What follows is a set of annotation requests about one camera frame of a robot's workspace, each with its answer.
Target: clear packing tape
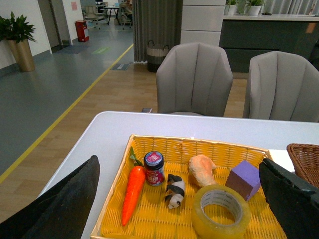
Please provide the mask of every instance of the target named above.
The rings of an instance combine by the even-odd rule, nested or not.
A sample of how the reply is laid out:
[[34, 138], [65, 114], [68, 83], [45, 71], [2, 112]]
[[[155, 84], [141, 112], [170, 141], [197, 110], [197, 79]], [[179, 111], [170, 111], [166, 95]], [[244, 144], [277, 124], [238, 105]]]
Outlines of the clear packing tape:
[[[224, 225], [213, 221], [204, 212], [208, 205], [216, 204], [228, 209], [235, 223]], [[236, 191], [222, 185], [209, 185], [195, 194], [191, 220], [199, 239], [242, 239], [250, 222], [247, 202]]]

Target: gray floor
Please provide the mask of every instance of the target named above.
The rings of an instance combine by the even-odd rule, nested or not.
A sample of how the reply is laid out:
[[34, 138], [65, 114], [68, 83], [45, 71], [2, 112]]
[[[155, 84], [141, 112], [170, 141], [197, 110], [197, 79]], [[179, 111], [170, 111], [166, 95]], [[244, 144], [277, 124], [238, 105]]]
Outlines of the gray floor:
[[[89, 29], [79, 54], [54, 53], [36, 59], [36, 70], [0, 78], [0, 175], [133, 43], [128, 27], [100, 23]], [[102, 54], [93, 54], [109, 47]], [[133, 48], [119, 63], [133, 62]]]

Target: toy panda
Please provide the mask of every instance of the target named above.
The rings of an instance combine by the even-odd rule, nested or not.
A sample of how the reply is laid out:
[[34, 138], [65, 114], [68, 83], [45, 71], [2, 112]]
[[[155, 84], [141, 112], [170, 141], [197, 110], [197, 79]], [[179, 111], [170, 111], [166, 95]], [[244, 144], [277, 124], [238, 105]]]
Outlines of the toy panda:
[[170, 190], [170, 194], [165, 196], [165, 201], [169, 200], [168, 208], [177, 208], [185, 197], [184, 180], [172, 174], [168, 174], [166, 191]]

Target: wooden floor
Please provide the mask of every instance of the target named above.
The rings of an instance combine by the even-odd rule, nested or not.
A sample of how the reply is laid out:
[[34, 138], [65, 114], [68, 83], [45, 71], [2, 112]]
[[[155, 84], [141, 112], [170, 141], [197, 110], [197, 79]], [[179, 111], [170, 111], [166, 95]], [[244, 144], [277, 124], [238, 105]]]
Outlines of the wooden floor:
[[[234, 79], [225, 117], [241, 118], [246, 80]], [[109, 71], [0, 184], [0, 222], [30, 204], [93, 117], [103, 111], [157, 112], [156, 74], [145, 64]]]

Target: storage basket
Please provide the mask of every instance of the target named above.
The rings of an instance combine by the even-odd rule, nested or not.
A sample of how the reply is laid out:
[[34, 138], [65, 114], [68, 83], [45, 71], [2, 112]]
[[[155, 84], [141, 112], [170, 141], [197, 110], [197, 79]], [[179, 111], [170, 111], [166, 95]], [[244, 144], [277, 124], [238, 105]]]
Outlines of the storage basket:
[[160, 67], [161, 63], [165, 59], [169, 52], [168, 45], [155, 45], [152, 40], [149, 40], [146, 47], [146, 57], [148, 61], [148, 71], [156, 72]]
[[287, 151], [296, 175], [319, 188], [319, 145], [291, 143]]
[[[185, 198], [180, 207], [169, 210], [166, 182], [154, 187], [144, 184], [140, 201], [129, 223], [122, 227], [121, 213], [128, 175], [133, 168], [130, 148], [137, 159], [150, 151], [159, 151], [164, 156], [164, 174], [179, 175], [185, 181]], [[205, 154], [217, 166], [215, 180], [225, 185], [230, 170], [241, 161], [247, 160], [258, 167], [262, 160], [271, 158], [266, 149], [218, 141], [131, 135], [119, 171], [105, 200], [97, 223], [91, 233], [92, 239], [196, 239], [197, 234], [191, 223], [191, 210], [195, 193], [200, 189], [189, 176], [188, 161], [192, 156]], [[248, 201], [252, 219], [244, 234], [245, 239], [285, 239], [286, 235], [270, 210], [262, 188]], [[206, 210], [212, 219], [230, 224], [229, 212], [223, 208]]]

